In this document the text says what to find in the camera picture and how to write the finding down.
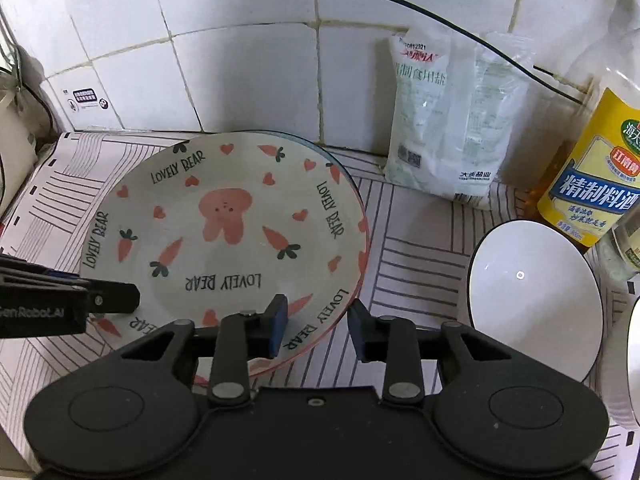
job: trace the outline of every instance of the barcode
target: barcode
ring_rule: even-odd
[[[640,229],[640,208],[634,208],[631,213],[629,213],[631,218],[625,223],[625,231],[627,236],[631,236],[633,233]]]
[[[402,142],[398,145],[398,158],[414,168],[420,168],[422,162],[422,156],[408,150]]]

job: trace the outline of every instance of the yellow label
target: yellow label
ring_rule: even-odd
[[[606,89],[562,171],[538,202],[551,225],[591,247],[640,196],[640,110]]]

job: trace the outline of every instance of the screw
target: screw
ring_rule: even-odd
[[[218,383],[211,393],[219,399],[237,399],[244,393],[244,386],[238,383]]]
[[[389,393],[396,399],[413,399],[420,393],[420,387],[413,383],[394,383],[389,386]]]
[[[311,397],[306,403],[314,408],[319,408],[324,406],[324,399],[322,397]]]

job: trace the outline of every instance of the bear face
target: bear face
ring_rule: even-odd
[[[251,195],[244,189],[227,188],[209,191],[198,204],[200,213],[206,219],[202,236],[207,242],[224,233],[229,245],[239,244],[244,234],[242,214],[253,202]]]

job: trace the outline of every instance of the plastic bag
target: plastic bag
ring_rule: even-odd
[[[487,41],[531,67],[530,40]],[[528,78],[472,40],[435,27],[391,38],[398,90],[386,178],[450,200],[486,207]]]

